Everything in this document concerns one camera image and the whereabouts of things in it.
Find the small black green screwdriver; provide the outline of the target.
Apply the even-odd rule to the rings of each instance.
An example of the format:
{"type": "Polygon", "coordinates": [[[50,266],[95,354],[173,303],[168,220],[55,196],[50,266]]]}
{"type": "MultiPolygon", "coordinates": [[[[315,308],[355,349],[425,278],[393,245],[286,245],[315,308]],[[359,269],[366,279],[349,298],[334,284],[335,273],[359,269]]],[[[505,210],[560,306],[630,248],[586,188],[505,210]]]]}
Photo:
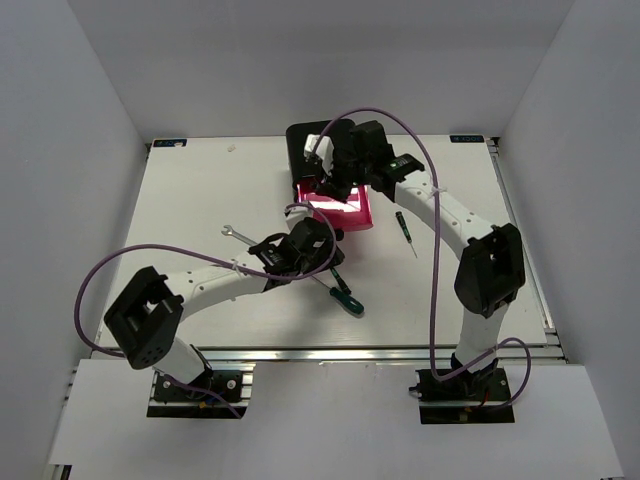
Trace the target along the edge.
{"type": "Polygon", "coordinates": [[[330,272],[334,277],[338,285],[338,288],[341,290],[341,292],[344,293],[345,295],[350,296],[352,293],[352,290],[350,289],[346,281],[342,278],[342,276],[339,274],[338,270],[336,268],[331,268],[330,272]]]}

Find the pink drawer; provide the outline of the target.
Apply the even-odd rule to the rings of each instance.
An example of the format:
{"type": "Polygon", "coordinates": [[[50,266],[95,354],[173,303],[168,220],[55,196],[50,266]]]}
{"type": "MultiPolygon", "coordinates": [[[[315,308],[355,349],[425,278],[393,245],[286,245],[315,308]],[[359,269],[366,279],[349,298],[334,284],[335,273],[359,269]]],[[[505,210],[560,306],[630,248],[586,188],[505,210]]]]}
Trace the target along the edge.
{"type": "Polygon", "coordinates": [[[330,221],[335,229],[345,233],[364,231],[373,227],[368,190],[366,186],[357,186],[345,202],[321,196],[312,191],[309,179],[295,185],[295,199],[309,202],[330,221]]]}

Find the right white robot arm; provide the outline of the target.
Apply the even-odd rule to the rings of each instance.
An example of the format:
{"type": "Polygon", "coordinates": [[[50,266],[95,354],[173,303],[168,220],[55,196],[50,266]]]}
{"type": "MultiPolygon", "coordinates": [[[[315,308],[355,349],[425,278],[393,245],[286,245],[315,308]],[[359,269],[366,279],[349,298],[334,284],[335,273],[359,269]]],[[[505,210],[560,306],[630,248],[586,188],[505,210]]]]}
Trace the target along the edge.
{"type": "Polygon", "coordinates": [[[366,185],[414,214],[459,261],[454,291],[464,307],[452,357],[451,384],[461,397],[484,391],[499,348],[498,335],[509,305],[525,283],[519,230],[493,224],[473,213],[440,186],[431,159],[399,155],[381,123],[350,128],[350,149],[341,154],[323,129],[305,140],[304,157],[315,168],[317,193],[343,201],[352,188],[366,185]]]}

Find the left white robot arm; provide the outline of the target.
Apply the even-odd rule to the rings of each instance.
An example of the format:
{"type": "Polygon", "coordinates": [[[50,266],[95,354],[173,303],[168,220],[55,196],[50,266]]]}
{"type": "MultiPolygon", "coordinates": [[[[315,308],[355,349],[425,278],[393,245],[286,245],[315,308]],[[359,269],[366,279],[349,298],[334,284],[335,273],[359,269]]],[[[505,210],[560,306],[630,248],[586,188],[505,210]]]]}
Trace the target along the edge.
{"type": "Polygon", "coordinates": [[[230,267],[161,274],[138,270],[107,309],[104,321],[129,365],[154,368],[177,380],[188,398],[211,387],[211,374],[196,349],[177,337],[180,323],[214,305],[290,284],[295,277],[339,266],[345,258],[326,223],[305,218],[288,233],[250,246],[230,267]]]}

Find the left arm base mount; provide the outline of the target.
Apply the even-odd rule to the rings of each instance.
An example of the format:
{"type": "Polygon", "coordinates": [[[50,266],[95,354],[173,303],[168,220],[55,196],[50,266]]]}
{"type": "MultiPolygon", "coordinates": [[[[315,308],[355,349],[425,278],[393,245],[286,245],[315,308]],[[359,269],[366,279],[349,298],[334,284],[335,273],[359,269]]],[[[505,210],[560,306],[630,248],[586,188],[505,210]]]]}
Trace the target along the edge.
{"type": "Polygon", "coordinates": [[[153,377],[146,415],[165,419],[240,420],[249,405],[253,384],[250,367],[213,365],[196,390],[185,389],[161,373],[153,377]]]}

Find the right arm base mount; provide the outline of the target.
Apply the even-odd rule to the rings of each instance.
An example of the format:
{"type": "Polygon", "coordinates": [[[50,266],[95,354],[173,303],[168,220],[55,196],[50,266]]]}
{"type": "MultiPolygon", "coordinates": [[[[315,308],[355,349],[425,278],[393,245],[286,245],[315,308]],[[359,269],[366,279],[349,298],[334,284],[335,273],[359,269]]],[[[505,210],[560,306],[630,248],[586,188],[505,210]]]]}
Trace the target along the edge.
{"type": "Polygon", "coordinates": [[[416,371],[408,388],[418,401],[422,425],[513,424],[511,390],[503,368],[439,382],[429,369],[416,371]]]}

